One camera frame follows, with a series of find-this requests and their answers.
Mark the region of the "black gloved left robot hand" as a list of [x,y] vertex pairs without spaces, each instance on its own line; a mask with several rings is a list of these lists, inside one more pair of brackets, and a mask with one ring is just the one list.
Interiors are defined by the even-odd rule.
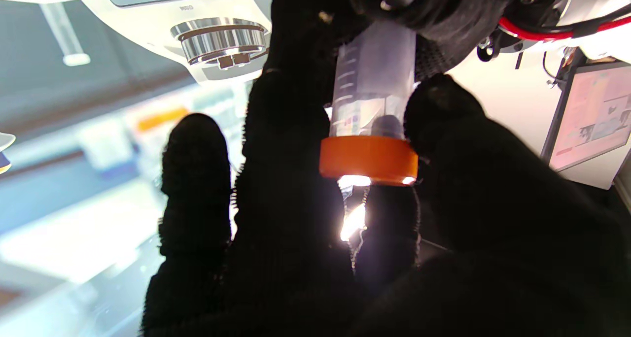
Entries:
[[341,45],[376,21],[417,34],[415,81],[450,71],[495,30],[511,0],[411,0],[388,10],[383,0],[272,0],[264,69],[330,77]]

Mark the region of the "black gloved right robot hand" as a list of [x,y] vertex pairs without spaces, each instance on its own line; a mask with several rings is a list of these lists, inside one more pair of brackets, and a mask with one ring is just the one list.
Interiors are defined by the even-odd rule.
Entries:
[[630,335],[618,223],[450,76],[419,85],[404,114],[447,252],[416,265],[415,194],[385,187],[352,263],[338,182],[318,171],[327,90],[280,70],[254,82],[233,241],[221,131],[202,113],[173,129],[145,337]]

